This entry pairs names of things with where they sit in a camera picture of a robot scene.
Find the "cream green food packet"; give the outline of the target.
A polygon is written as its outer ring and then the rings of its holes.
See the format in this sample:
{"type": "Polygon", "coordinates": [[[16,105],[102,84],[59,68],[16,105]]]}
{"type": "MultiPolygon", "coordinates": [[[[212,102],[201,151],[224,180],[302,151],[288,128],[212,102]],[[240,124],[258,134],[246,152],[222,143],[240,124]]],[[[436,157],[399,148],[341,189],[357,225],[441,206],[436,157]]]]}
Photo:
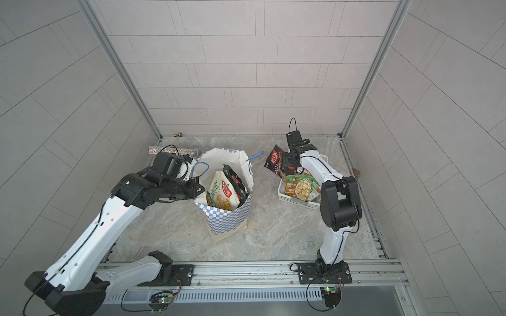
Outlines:
{"type": "Polygon", "coordinates": [[[213,208],[234,211],[239,207],[239,199],[232,184],[223,171],[216,171],[206,192],[207,204],[213,208]]]}

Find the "black red condiment packet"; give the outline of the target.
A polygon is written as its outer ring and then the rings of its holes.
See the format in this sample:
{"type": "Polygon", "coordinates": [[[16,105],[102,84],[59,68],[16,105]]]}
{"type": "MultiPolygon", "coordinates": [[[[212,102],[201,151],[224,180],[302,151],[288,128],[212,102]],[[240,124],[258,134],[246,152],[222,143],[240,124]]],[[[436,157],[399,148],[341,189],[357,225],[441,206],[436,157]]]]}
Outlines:
{"type": "Polygon", "coordinates": [[[234,170],[229,165],[223,165],[223,172],[228,181],[232,184],[232,187],[234,188],[234,191],[239,199],[239,207],[241,207],[245,204],[246,199],[249,197],[249,192],[246,186],[238,174],[234,172],[234,170]]]}

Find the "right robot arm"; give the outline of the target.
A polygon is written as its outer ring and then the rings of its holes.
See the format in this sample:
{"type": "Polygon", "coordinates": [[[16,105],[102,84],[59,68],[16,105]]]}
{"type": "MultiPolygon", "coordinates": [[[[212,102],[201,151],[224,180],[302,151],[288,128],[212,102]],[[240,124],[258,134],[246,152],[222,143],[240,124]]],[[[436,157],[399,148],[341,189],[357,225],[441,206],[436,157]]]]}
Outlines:
{"type": "Polygon", "coordinates": [[[282,155],[282,167],[304,168],[320,185],[320,214],[327,230],[316,267],[324,276],[341,265],[349,234],[359,230],[362,205],[357,180],[337,172],[308,140],[289,145],[282,155]]]}

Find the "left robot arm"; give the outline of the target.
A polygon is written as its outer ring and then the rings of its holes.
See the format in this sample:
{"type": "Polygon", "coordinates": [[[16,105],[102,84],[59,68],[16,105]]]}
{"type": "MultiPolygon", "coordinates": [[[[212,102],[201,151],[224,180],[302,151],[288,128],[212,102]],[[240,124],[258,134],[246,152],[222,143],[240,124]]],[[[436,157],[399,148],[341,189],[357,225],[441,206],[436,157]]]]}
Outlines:
{"type": "Polygon", "coordinates": [[[181,286],[172,272],[173,260],[161,251],[110,271],[96,269],[121,233],[149,206],[193,200],[204,192],[192,173],[195,164],[189,155],[161,150],[152,165],[124,176],[61,258],[26,279],[32,296],[42,299],[53,315],[93,315],[109,297],[139,284],[181,286]]]}

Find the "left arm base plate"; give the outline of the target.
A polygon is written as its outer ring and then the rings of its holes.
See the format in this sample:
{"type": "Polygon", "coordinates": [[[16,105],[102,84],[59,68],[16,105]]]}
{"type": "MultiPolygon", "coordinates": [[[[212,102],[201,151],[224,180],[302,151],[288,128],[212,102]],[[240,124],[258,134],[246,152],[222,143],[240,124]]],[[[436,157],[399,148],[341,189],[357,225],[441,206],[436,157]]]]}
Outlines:
{"type": "Polygon", "coordinates": [[[139,287],[187,287],[192,283],[195,265],[163,266],[159,275],[150,282],[141,283],[139,287]]]}

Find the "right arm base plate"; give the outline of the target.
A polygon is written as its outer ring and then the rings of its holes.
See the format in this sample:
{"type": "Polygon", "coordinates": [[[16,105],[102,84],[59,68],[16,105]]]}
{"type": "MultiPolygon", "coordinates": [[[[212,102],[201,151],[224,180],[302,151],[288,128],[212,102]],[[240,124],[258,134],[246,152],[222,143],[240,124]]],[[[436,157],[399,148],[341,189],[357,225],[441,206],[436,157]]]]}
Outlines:
{"type": "Polygon", "coordinates": [[[351,284],[353,282],[348,263],[340,261],[326,265],[317,260],[314,263],[295,263],[300,284],[351,284]]]}

